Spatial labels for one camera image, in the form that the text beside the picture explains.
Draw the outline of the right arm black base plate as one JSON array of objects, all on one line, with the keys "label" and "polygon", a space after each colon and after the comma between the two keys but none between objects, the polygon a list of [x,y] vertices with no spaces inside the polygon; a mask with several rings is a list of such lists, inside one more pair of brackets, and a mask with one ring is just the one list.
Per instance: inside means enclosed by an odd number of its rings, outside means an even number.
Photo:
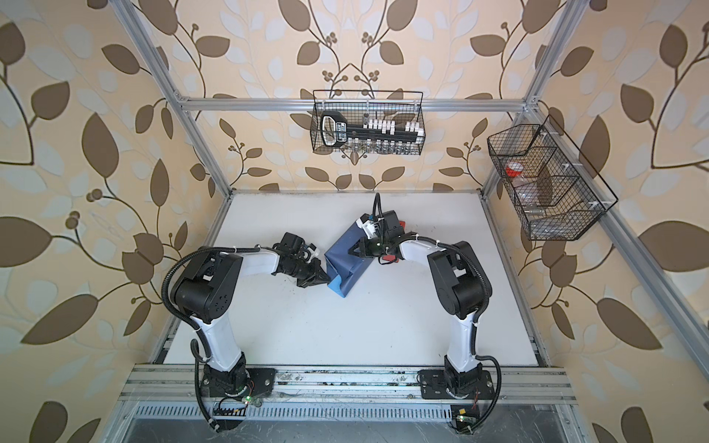
[{"label": "right arm black base plate", "polygon": [[492,400],[495,389],[492,376],[484,369],[458,374],[449,369],[423,369],[417,383],[424,400]]}]

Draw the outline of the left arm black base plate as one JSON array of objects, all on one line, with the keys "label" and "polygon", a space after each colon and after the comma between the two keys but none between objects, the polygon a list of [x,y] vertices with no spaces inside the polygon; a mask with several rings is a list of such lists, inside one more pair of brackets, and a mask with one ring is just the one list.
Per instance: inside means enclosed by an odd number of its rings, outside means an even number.
[{"label": "left arm black base plate", "polygon": [[276,369],[272,367],[238,367],[230,372],[208,365],[201,376],[201,387],[209,397],[269,396],[275,385]]}]

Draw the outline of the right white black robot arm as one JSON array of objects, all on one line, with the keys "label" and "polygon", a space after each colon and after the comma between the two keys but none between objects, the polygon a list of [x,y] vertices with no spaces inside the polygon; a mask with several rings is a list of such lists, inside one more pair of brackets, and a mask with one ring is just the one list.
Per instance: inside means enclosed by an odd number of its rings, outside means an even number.
[{"label": "right white black robot arm", "polygon": [[443,309],[452,316],[449,349],[443,376],[448,395],[464,399],[484,380],[483,363],[492,356],[476,350],[478,323],[489,307],[493,288],[469,243],[445,244],[404,230],[396,212],[384,212],[380,194],[371,213],[357,221],[365,235],[349,250],[358,258],[374,258],[382,265],[411,261],[426,266]]}]

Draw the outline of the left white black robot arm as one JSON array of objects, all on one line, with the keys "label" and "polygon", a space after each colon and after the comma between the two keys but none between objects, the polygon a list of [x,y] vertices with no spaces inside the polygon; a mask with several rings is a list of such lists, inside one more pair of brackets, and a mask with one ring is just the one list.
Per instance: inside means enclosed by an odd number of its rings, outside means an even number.
[{"label": "left white black robot arm", "polygon": [[329,284],[318,250],[286,233],[272,247],[203,247],[181,258],[161,287],[164,306],[192,328],[190,351],[197,363],[199,388],[219,389],[244,398],[264,385],[253,380],[247,358],[234,337],[228,312],[241,277],[285,275],[299,288]]}]

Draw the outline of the light blue wrapping paper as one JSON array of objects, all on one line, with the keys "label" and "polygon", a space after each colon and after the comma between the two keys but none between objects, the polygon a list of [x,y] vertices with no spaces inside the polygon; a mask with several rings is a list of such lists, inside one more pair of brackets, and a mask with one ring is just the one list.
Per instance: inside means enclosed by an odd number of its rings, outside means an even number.
[{"label": "light blue wrapping paper", "polygon": [[367,239],[365,232],[352,223],[325,253],[326,271],[330,277],[328,287],[340,297],[347,297],[373,261],[349,253],[353,247],[358,248],[362,237]]}]

